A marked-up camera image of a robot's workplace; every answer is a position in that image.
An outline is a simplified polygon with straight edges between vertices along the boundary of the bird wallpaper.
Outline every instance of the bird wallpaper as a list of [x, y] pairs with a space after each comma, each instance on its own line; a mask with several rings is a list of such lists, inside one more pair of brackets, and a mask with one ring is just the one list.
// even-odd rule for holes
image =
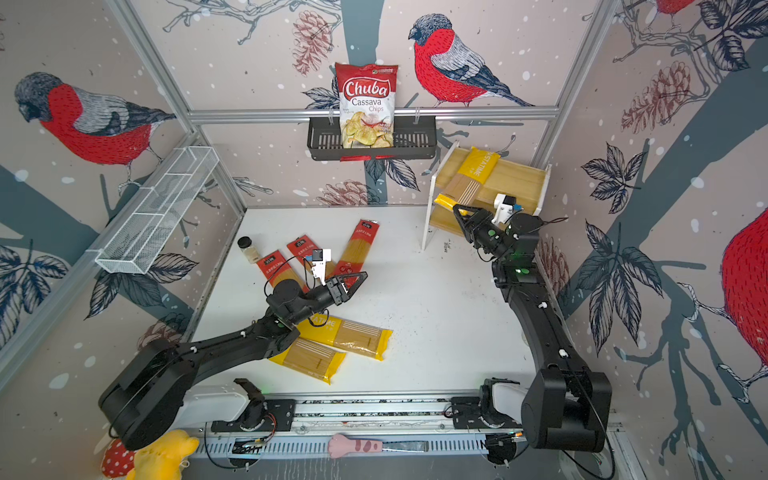
[[[0, 15], [0, 355], [183, 135], [109, 8], [42, 4]], [[335, 62], [399, 65], [397, 107], [551, 106], [597, 2], [131, 4], [187, 104], [219, 110], [337, 108]], [[569, 220], [542, 229], [542, 268], [648, 478], [768, 470], [767, 12], [620, 0], [550, 158], [541, 216]], [[545, 128], [439, 121], [439, 153], [529, 164]], [[437, 165], [313, 161], [302, 124], [202, 129], [249, 207], [423, 204]], [[91, 390], [190, 328], [235, 221], [209, 180], [146, 276], [88, 281], [0, 396], [3, 473], [98, 472]]]
[[[0, 361], [78, 259], [184, 136], [101, 2], [0, 12]], [[265, 194], [247, 175], [236, 185]], [[95, 402], [154, 338], [194, 321], [237, 215], [209, 180], [147, 275], [98, 274], [13, 379], [3, 377], [0, 477], [97, 478], [110, 442]], [[49, 442], [40, 443], [41, 435]], [[38, 444], [34, 451], [23, 445]]]
[[[136, 3], [187, 102], [199, 109], [337, 108], [336, 62], [400, 65], [398, 107], [554, 104], [594, 1], [518, 7], [513, 14], [504, 2], [476, 8], [437, 0]], [[459, 140], [529, 164], [545, 128], [545, 121], [441, 121], [439, 152]], [[246, 198], [252, 207], [423, 204], [437, 162], [315, 165], [296, 125], [203, 129], [233, 175], [272, 191]], [[265, 156], [275, 160], [265, 164]]]
[[624, 0], [551, 158], [539, 253], [648, 478], [768, 472], [767, 15]]

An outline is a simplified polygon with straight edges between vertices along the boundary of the white table surface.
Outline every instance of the white table surface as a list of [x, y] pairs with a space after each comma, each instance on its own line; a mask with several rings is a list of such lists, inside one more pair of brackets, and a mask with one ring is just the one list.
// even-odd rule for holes
[[[245, 377], [265, 393], [299, 394], [456, 392], [475, 390], [492, 376], [530, 383], [531, 350], [493, 284], [490, 264], [480, 261], [463, 238], [443, 231], [420, 251], [424, 215], [424, 207], [248, 210], [237, 237], [250, 237], [262, 255], [280, 249], [286, 258], [286, 245], [307, 234], [338, 260], [361, 218], [378, 221], [363, 268], [368, 279], [349, 302], [330, 312], [394, 333], [383, 362], [348, 353], [330, 386], [266, 359], [211, 376], [204, 384]], [[303, 276], [299, 262], [290, 263]], [[265, 281], [258, 266], [233, 245], [193, 340], [233, 332], [263, 316]]]

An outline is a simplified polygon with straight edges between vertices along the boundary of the plush toy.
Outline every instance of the plush toy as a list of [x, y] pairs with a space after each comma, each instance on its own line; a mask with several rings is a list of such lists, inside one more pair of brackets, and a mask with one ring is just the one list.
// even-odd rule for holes
[[184, 459], [192, 455], [200, 440], [184, 430], [171, 430], [134, 453], [134, 469], [126, 480], [180, 480]]
[[133, 467], [134, 453], [126, 450], [120, 439], [112, 440], [101, 460], [101, 474], [107, 478], [124, 477]]

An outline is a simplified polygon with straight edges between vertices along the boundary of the red mushroom plush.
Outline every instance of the red mushroom plush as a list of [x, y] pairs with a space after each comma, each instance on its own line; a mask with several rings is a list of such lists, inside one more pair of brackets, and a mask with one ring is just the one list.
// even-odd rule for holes
[[112, 440], [101, 460], [101, 474], [107, 478], [124, 477], [134, 467], [134, 453], [125, 449], [120, 439]]

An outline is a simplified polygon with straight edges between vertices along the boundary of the pine cone illustration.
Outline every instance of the pine cone illustration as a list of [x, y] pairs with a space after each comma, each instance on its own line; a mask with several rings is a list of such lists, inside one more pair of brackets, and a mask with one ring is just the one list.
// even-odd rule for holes
[[331, 51], [331, 28], [323, 17], [305, 10], [293, 24], [293, 67], [306, 77], [310, 69], [317, 71]]
[[538, 255], [541, 259], [541, 268], [547, 273], [547, 278], [552, 283], [554, 294], [559, 295], [571, 279], [565, 255], [555, 246], [553, 237], [549, 237], [549, 241], [541, 242]]
[[650, 86], [643, 89], [642, 95], [635, 96], [629, 111], [621, 115], [621, 130], [632, 127], [636, 134], [649, 125], [653, 130], [656, 124], [666, 124], [689, 93], [690, 68], [682, 61], [672, 62], [650, 79]]
[[378, 199], [368, 192], [365, 184], [356, 180], [346, 180], [343, 184], [332, 186], [327, 184], [323, 188], [323, 196], [317, 197], [317, 201], [322, 204], [338, 207], [349, 205], [368, 205], [370, 202], [376, 202]]
[[182, 321], [184, 321], [184, 316], [177, 313], [170, 313], [162, 320], [158, 320], [144, 332], [144, 335], [139, 337], [138, 342], [136, 342], [136, 350], [141, 350], [149, 342], [156, 339], [167, 339], [171, 343], [177, 343], [181, 340], [181, 334], [174, 327], [178, 328], [178, 324]]

